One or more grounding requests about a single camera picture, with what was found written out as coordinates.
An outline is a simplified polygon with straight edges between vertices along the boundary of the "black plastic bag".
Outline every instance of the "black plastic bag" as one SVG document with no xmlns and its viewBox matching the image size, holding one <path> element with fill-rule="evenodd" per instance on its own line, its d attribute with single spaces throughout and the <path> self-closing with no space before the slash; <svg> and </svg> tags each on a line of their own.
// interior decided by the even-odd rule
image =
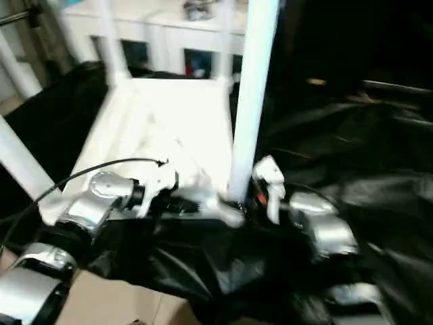
<svg viewBox="0 0 433 325">
<path fill-rule="evenodd" d="M 260 142 L 287 182 L 339 203 L 395 324 L 433 324 L 433 123 L 424 114 L 331 104 L 270 125 Z"/>
<path fill-rule="evenodd" d="M 311 286 L 309 257 L 299 233 L 253 219 L 240 229 L 206 220 L 111 221 L 89 270 L 186 298 L 203 324 L 240 316 L 331 324 Z"/>
</svg>

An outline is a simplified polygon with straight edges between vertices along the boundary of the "white shelf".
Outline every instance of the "white shelf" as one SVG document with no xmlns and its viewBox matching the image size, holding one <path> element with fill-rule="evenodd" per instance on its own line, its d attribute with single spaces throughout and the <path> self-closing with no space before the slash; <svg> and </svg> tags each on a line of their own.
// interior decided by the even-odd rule
<svg viewBox="0 0 433 325">
<path fill-rule="evenodd" d="M 222 3 L 211 6 L 214 18 L 190 22 L 183 12 L 184 0 L 112 0 L 117 37 L 147 43 L 154 70 L 185 73 L 184 49 L 221 52 Z M 247 22 L 247 5 L 237 5 L 232 28 L 232 54 L 242 55 Z M 80 61 L 97 60 L 90 36 L 101 36 L 98 15 L 91 0 L 64 10 Z M 217 66 L 218 55 L 213 58 Z"/>
<path fill-rule="evenodd" d="M 183 12 L 184 0 L 113 0 L 112 12 L 115 20 L 157 24 L 169 27 L 188 28 L 196 30 L 221 30 L 221 3 L 211 5 L 214 18 L 190 22 Z M 245 34 L 247 20 L 247 5 L 237 5 L 233 22 L 234 34 Z M 97 17 L 89 0 L 81 1 L 65 9 L 66 15 Z"/>
</svg>

